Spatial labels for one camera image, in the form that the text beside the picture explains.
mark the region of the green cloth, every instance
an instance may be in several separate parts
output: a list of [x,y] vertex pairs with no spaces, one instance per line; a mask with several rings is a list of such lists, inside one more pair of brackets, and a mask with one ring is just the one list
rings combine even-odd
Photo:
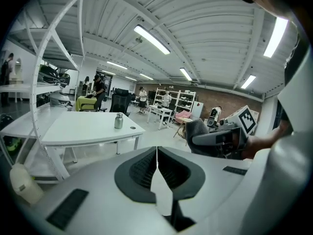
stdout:
[[84,110],[93,110],[93,105],[96,103],[97,99],[95,97],[92,98],[85,98],[84,96],[80,96],[76,100],[76,105],[75,105],[75,111],[79,111],[81,109],[82,104],[92,104],[92,105],[85,105],[83,107]]

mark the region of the person wearing backpack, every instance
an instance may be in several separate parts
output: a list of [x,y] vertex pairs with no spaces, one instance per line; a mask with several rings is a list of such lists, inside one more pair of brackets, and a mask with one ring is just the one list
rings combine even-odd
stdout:
[[[14,68],[14,62],[13,62],[14,54],[11,53],[9,57],[4,61],[2,67],[1,67],[1,75],[0,75],[0,85],[8,85],[9,83],[9,77],[10,73],[12,72]],[[8,92],[2,92],[1,93],[1,105],[2,106],[8,106]]]

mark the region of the metal water bottle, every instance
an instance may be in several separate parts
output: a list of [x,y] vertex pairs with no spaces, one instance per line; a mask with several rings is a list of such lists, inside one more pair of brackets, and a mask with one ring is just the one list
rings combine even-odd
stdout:
[[123,113],[119,112],[116,115],[114,128],[121,129],[123,127]]

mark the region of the fluorescent light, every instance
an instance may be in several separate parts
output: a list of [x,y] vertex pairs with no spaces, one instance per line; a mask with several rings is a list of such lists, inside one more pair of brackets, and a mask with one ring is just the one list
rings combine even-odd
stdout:
[[127,77],[127,76],[126,76],[126,78],[128,78],[128,79],[130,79],[130,80],[133,80],[133,81],[137,81],[136,79],[133,79],[133,78],[131,78],[131,77]]
[[104,71],[104,70],[102,70],[103,72],[105,72],[105,73],[108,73],[108,74],[112,74],[112,75],[116,75],[115,73],[113,73],[113,72],[109,72],[109,71]]
[[170,50],[167,47],[165,47],[163,43],[161,43],[158,39],[156,39],[149,31],[147,31],[141,25],[137,25],[134,31],[140,34],[141,36],[143,36],[145,39],[147,39],[151,44],[157,47],[165,55],[171,53]]
[[150,77],[148,77],[148,76],[146,76],[146,75],[144,75],[144,74],[142,74],[142,73],[140,73],[140,75],[142,75],[142,76],[144,76],[144,77],[146,77],[146,78],[148,78],[148,79],[150,79],[150,80],[153,80],[153,78],[150,78]]
[[241,86],[242,89],[245,89],[252,83],[252,81],[256,78],[256,76],[250,75],[250,77],[246,80],[246,82]]
[[272,36],[270,38],[270,41],[268,43],[268,47],[266,48],[264,55],[266,57],[272,57],[274,52],[276,51],[276,48],[279,45],[280,40],[283,37],[283,34],[286,30],[288,20],[283,18],[277,18],[275,27],[272,33]]
[[126,68],[126,67],[124,67],[124,66],[121,66],[121,65],[118,65],[118,64],[115,64],[115,63],[109,62],[109,61],[107,61],[107,63],[108,63],[108,64],[115,65],[115,66],[118,66],[118,67],[121,67],[121,68],[123,68],[123,69],[126,69],[126,70],[127,70],[127,68]]
[[180,68],[180,71],[184,74],[188,81],[192,81],[191,77],[189,76],[185,68]]

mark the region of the pink chair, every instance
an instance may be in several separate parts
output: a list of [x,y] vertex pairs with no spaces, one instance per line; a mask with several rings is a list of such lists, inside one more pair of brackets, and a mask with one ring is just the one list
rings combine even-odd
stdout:
[[177,119],[176,117],[190,118],[190,116],[191,116],[191,112],[182,111],[182,112],[179,112],[179,113],[176,113],[176,114],[175,114],[175,121],[176,121],[177,123],[182,123],[182,121],[179,120],[179,119]]

